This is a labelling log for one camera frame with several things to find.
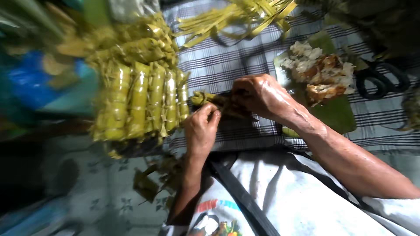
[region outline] checkered tablecloth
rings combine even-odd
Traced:
[[[221,8],[228,3],[223,0],[196,0],[173,5],[163,11],[168,25],[177,32],[179,18],[189,18],[206,12],[211,8]],[[308,36],[326,29],[334,41],[336,48],[343,45],[365,59],[373,53],[363,42],[357,28],[343,29],[340,26],[323,27],[322,21],[310,22],[300,15],[302,7],[297,7],[292,13],[295,18],[290,22],[291,30],[285,41],[279,39],[281,31],[274,25],[264,29],[251,41],[242,40],[235,44],[233,39],[221,38],[226,47],[211,38],[192,48],[179,53],[179,68],[190,71],[188,80],[189,93],[205,90],[210,93],[223,93],[231,89],[234,79],[244,75],[267,73],[276,76],[273,59],[286,50],[295,41],[306,40]],[[315,15],[321,11],[305,8]],[[186,37],[178,37],[178,45],[185,42]],[[410,56],[401,60],[399,68],[406,71],[412,84],[420,75],[420,56]],[[389,76],[385,69],[381,73]],[[387,127],[399,128],[406,121],[401,107],[405,94],[388,94],[380,100],[367,100],[358,93],[348,96],[357,129],[345,134],[354,143],[369,151],[391,149],[420,149],[419,132],[400,132]],[[283,144],[295,149],[307,148],[301,139],[280,136],[281,126],[271,120],[258,118],[259,122],[227,120],[219,125],[214,150],[244,150]],[[166,139],[165,147],[172,152],[183,152],[186,146],[184,134],[176,133]]]

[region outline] scissors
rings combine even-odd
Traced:
[[[380,99],[390,92],[404,92],[410,87],[410,79],[397,67],[383,61],[372,62],[363,58],[361,58],[361,60],[368,65],[366,69],[355,72],[356,87],[362,97],[370,100]],[[379,73],[376,70],[379,66],[390,71],[398,79],[398,85],[395,86],[391,80]],[[369,93],[367,91],[365,87],[366,80],[372,82],[377,87],[378,90],[375,93]]]

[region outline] banana leaf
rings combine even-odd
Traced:
[[[130,116],[127,123],[127,138],[143,138],[146,123],[147,89],[150,67],[136,62],[131,89]]]

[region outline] man's right hand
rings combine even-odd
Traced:
[[[308,110],[267,74],[244,76],[232,88],[235,102],[257,115],[293,127]]]

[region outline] shoulder strap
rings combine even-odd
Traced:
[[[233,197],[255,235],[280,236],[267,216],[230,170],[212,160],[207,160],[207,167],[212,176],[217,178]]]

